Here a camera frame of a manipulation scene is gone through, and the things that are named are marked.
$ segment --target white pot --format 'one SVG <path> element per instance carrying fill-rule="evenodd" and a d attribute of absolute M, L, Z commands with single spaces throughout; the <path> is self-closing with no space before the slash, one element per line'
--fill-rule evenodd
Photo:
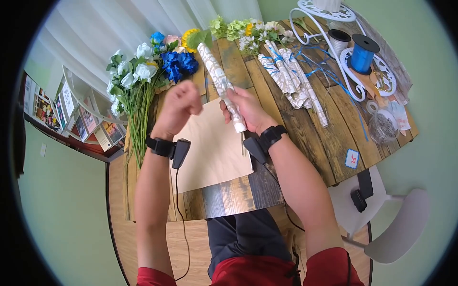
<path fill-rule="evenodd" d="M 313 0 L 313 5 L 318 9 L 329 12 L 338 12 L 340 10 L 340 0 Z"/>

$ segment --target wooden plank tabletop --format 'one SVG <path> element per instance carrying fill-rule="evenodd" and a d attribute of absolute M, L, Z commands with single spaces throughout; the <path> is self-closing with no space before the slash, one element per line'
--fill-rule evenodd
<path fill-rule="evenodd" d="M 291 30 L 289 20 L 283 20 L 280 23 L 285 29 Z M 307 25 L 311 27 L 312 32 L 314 29 L 318 30 L 312 21 L 308 22 Z M 300 44 L 296 41 L 291 46 L 298 47 Z M 229 80 L 234 85 L 247 89 L 254 94 L 264 110 L 286 127 L 291 140 L 313 163 L 328 187 L 373 166 L 418 135 L 418 129 L 407 111 L 412 129 L 407 130 L 406 136 L 400 135 L 397 141 L 388 145 L 377 145 L 368 135 L 367 124 L 370 115 L 361 107 L 365 107 L 365 102 L 361 105 L 354 104 L 339 85 L 334 82 L 328 83 L 323 73 L 316 72 L 309 77 L 309 80 L 327 113 L 329 126 L 322 128 L 313 110 L 307 111 L 304 108 L 295 110 L 292 108 L 258 59 L 251 55 L 241 55 L 236 41 L 231 42 L 226 38 L 218 39 L 213 42 L 211 51 L 223 67 Z M 260 52 L 268 54 L 263 47 L 261 47 Z M 315 62 L 323 61 L 324 53 L 322 51 L 304 49 L 303 53 Z M 195 58 L 201 63 L 199 55 L 196 55 Z M 308 64 L 302 62 L 300 64 L 305 73 L 312 71 Z M 328 60 L 327 64 L 342 78 L 335 62 Z M 202 103 L 218 99 L 213 81 L 204 65 L 199 65 L 199 70 L 191 76 L 191 79 L 199 87 Z M 150 108 L 149 130 L 152 129 L 155 119 L 160 114 L 165 93 L 157 95 L 153 100 Z M 128 148 L 129 144 L 126 144 L 125 162 Z M 345 166 L 348 149 L 357 150 L 360 153 L 360 160 L 356 169 Z M 227 216 L 282 203 L 281 192 L 274 179 L 253 158 L 252 163 L 254 173 L 228 182 L 178 194 L 178 202 L 170 187 L 168 220 L 182 220 L 177 205 L 184 220 L 196 220 Z M 268 165 L 268 168 L 275 172 L 272 165 Z M 125 219 L 129 221 L 135 221 L 133 202 L 138 174 L 139 170 L 137 170 L 135 159 L 130 160 L 125 166 L 123 180 Z"/>

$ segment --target white curtain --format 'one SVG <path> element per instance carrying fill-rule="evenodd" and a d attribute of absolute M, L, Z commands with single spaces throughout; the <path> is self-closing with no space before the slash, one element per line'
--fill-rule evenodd
<path fill-rule="evenodd" d="M 156 31 L 181 36 L 207 29 L 220 14 L 262 20 L 257 0 L 61 0 L 38 41 L 78 77 L 106 95 L 111 57 L 122 49 L 130 59 Z"/>

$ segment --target clear plastic container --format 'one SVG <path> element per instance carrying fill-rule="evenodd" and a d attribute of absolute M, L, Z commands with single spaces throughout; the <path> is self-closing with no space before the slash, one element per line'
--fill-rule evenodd
<path fill-rule="evenodd" d="M 377 144 L 395 141 L 399 136 L 398 123 L 386 109 L 378 109 L 369 120 L 369 134 Z"/>

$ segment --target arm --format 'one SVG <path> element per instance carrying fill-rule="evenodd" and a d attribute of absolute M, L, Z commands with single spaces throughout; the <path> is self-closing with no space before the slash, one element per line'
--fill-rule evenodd
<path fill-rule="evenodd" d="M 260 106 L 253 95 L 241 88 L 228 92 L 229 99 L 239 106 L 249 131 L 260 135 L 270 126 L 278 125 Z M 226 123 L 229 113 L 220 103 Z M 287 134 L 273 144 L 269 155 L 277 171 L 283 196 L 300 218 L 305 230 L 307 258 L 333 247 L 344 247 L 337 226 L 331 197 L 318 171 Z"/>
<path fill-rule="evenodd" d="M 176 85 L 165 96 L 151 138 L 172 141 L 190 115 L 201 110 L 197 87 L 190 81 Z M 170 205 L 169 161 L 147 148 L 135 190 L 135 220 L 138 267 L 156 269 L 173 278 L 165 235 Z"/>

